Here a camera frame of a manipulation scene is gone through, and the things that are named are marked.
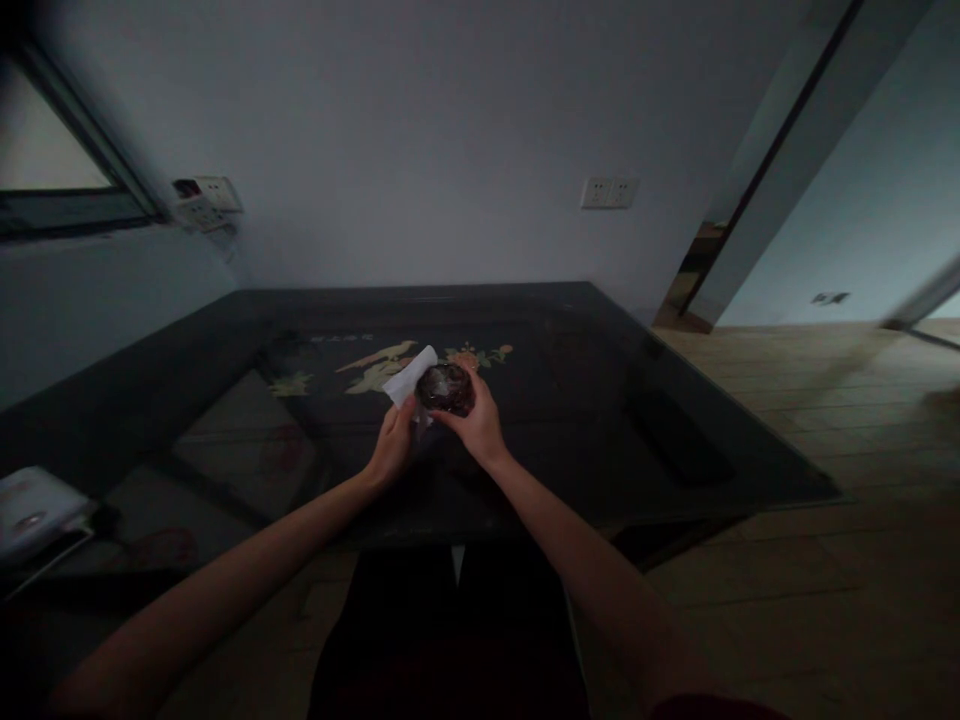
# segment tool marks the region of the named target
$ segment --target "painted table surface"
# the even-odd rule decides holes
[[[739,517],[839,497],[588,283],[234,293],[0,416],[9,440],[0,470],[43,465],[117,508],[123,539],[149,541],[145,559],[119,569],[203,562],[359,471],[389,407],[382,383],[428,344],[478,365],[510,449],[594,525]],[[688,421],[681,447],[719,457],[729,474],[691,484],[636,421],[651,397]],[[448,430],[428,428],[414,453],[407,476],[339,542],[518,530]],[[165,503],[171,519],[158,509]],[[118,569],[110,552],[88,555],[78,571]]]

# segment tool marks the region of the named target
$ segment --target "cable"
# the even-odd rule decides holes
[[[90,540],[92,540],[93,537],[94,537],[94,534],[95,534],[95,533],[93,532],[93,529],[88,525],[88,523],[87,523],[86,520],[84,520],[82,523],[80,523],[76,528],[71,528],[71,531],[72,531],[72,530],[79,530],[80,532],[83,533],[83,537],[80,538],[79,540],[77,540],[77,542],[75,542],[73,545],[71,545],[70,547],[68,547],[68,548],[67,548],[66,550],[64,550],[63,552],[61,552],[61,553],[60,553],[59,555],[57,555],[55,558],[53,558],[53,560],[51,560],[50,562],[48,562],[48,563],[47,563],[46,565],[44,565],[42,568],[40,568],[39,570],[37,570],[33,575],[31,575],[31,576],[28,577],[26,580],[24,580],[22,583],[20,583],[19,585],[17,585],[17,587],[15,587],[15,588],[3,599],[2,602],[4,602],[4,603],[9,602],[11,599],[13,599],[14,596],[18,595],[24,588],[26,588],[28,585],[30,585],[31,583],[33,583],[34,580],[36,580],[37,578],[39,578],[41,575],[43,575],[45,572],[47,572],[47,570],[49,570],[49,569],[52,568],[54,565],[56,565],[57,563],[59,563],[59,562],[60,562],[61,560],[63,560],[65,557],[67,557],[67,555],[70,555],[74,550],[76,550],[77,548],[85,545],[85,544],[88,543]]]

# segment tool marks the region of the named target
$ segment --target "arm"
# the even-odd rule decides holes
[[[127,621],[64,680],[54,715],[150,717],[190,666],[239,626],[397,477],[415,403],[384,418],[367,467],[224,553]]]
[[[433,416],[461,437],[503,490],[570,596],[616,652],[645,712],[674,695],[720,691],[670,608],[636,568],[510,455],[489,388],[464,369],[476,394],[469,416]]]

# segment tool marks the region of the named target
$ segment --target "window frame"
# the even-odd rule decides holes
[[[163,206],[36,39],[30,34],[22,35],[5,48],[5,55],[4,60],[14,63],[47,101],[111,187],[0,190],[0,213],[12,216],[8,220],[0,219],[0,244],[82,237],[169,222]],[[19,206],[31,213],[71,214],[77,221],[48,227],[31,226],[16,217],[11,204],[12,208]]]

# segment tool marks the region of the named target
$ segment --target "napkin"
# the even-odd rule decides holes
[[[383,384],[383,391],[390,396],[394,405],[400,407],[403,405],[403,401],[413,394],[420,377],[428,368],[432,368],[436,364],[437,351],[433,349],[433,345],[427,345],[419,355],[410,361],[409,365]],[[421,423],[420,427],[426,427],[433,422],[433,419],[427,415],[427,411],[423,409],[419,401],[417,401],[414,419]]]

